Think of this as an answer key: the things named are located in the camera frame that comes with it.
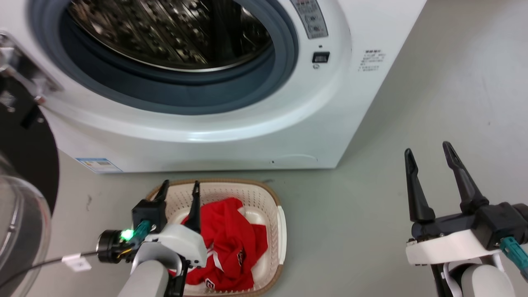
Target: washing machine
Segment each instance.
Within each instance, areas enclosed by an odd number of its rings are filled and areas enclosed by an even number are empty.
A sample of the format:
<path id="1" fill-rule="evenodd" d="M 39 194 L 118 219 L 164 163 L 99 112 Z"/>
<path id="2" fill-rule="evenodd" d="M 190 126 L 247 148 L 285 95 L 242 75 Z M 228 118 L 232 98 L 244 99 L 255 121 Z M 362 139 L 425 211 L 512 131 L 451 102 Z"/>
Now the washing machine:
<path id="1" fill-rule="evenodd" d="M 0 3 L 1 74 L 110 173 L 335 168 L 425 0 Z"/>

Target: black cable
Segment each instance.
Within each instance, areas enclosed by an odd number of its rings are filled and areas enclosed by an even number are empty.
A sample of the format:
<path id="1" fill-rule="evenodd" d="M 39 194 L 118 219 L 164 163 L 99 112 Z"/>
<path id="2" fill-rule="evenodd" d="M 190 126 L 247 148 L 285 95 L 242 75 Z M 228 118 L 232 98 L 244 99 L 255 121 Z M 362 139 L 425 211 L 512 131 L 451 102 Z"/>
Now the black cable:
<path id="1" fill-rule="evenodd" d="M 103 252 L 108 252 L 108 250 L 100 250 L 100 251 L 93 251 L 93 252 L 87 252 L 87 253 L 81 253 L 80 257 L 84 257 L 84 256 L 94 256 L 94 255 L 97 255 L 99 253 L 103 253 Z M 0 290 L 6 285 L 8 284 L 9 282 L 11 282 L 12 280 L 16 279 L 17 277 L 23 275 L 23 274 L 26 274 L 27 272 L 29 272 L 30 270 L 33 270 L 35 268 L 39 268 L 39 267 L 42 267 L 42 266 L 46 266 L 48 264 L 53 264 L 53 263 L 57 263 L 57 262 L 62 262 L 62 259 L 64 257 L 60 257 L 60 258 L 55 258 L 55 259 L 51 259 L 51 260 L 47 260 L 47 261 L 44 261 L 44 262 L 40 262 L 38 264 L 35 264 L 29 268 L 26 268 L 26 269 L 23 269 L 15 274 L 13 274 L 11 277 L 9 277 L 8 279 L 6 279 L 2 284 L 0 284 Z"/>

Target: gray rubber seal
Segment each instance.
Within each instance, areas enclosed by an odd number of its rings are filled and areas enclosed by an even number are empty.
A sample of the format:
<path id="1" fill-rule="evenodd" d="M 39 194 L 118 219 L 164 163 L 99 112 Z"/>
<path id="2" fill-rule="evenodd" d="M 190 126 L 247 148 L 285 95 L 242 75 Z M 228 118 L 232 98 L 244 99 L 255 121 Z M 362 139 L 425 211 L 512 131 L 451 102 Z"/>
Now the gray rubber seal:
<path id="1" fill-rule="evenodd" d="M 70 0 L 32 0 L 35 38 L 50 59 L 86 88 L 153 112 L 204 115 L 249 106 L 273 94 L 297 63 L 295 27 L 277 0 L 236 0 L 268 30 L 273 46 L 259 58 L 212 73 L 184 73 L 132 62 L 80 31 L 65 12 Z"/>

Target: basket rim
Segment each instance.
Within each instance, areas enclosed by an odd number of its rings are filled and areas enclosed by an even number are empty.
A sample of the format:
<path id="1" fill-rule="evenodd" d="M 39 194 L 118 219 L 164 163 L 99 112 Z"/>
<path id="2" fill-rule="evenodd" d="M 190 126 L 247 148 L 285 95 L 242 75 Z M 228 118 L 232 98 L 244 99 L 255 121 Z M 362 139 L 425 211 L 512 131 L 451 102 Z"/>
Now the basket rim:
<path id="1" fill-rule="evenodd" d="M 264 190 L 266 190 L 271 195 L 273 200 L 275 201 L 275 204 L 277 205 L 277 207 L 281 207 L 280 199 L 277 196 L 277 194 L 275 193 L 275 191 L 273 191 L 273 189 L 270 188 L 270 186 L 268 186 L 267 184 L 265 184 L 263 182 L 260 182 L 260 181 L 255 181 L 255 180 L 246 180 L 246 179 L 187 179 L 187 180 L 176 180 L 176 181 L 169 182 L 169 188 L 174 186 L 174 185 L 183 185 L 183 184 L 194 183 L 197 180 L 200 183 L 217 182 L 217 183 L 243 183 L 243 184 L 256 185 L 256 186 L 261 187 Z M 147 197 L 145 199 L 146 200 L 151 200 L 153 197 L 155 197 L 156 193 L 159 191 L 161 186 L 162 185 L 160 184 L 159 186 L 154 188 L 147 195 Z M 206 294 L 206 295 L 201 295 L 201 296 L 200 295 L 193 295 L 193 297 L 208 297 L 208 296 L 258 297 L 258 296 L 262 296 L 262 295 L 266 294 L 269 290 L 271 290 L 271 288 L 277 283 L 277 281 L 279 280 L 279 277 L 282 274 L 282 269 L 283 268 L 284 268 L 283 264 L 277 265 L 277 271 L 275 271 L 275 275 L 273 276 L 271 281 L 269 283 L 267 283 L 264 287 L 262 287 L 262 288 L 260 288 L 258 290 L 255 290 L 253 292 L 233 292 L 233 293 L 221 293 L 221 292 L 219 292 L 218 295 L 216 295 L 216 294 L 215 295 L 207 295 Z"/>

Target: basket handle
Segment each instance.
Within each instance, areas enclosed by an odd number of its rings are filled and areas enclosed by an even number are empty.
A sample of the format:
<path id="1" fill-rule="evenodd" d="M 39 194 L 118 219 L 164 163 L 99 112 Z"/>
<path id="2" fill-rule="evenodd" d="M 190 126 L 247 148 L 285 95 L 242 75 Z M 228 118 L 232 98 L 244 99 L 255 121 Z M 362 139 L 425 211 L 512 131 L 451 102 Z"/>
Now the basket handle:
<path id="1" fill-rule="evenodd" d="M 286 216 L 282 206 L 278 206 L 277 212 L 278 220 L 278 234 L 279 234 L 279 264 L 284 265 L 286 259 L 286 245 L 287 245 L 287 231 L 286 231 Z"/>

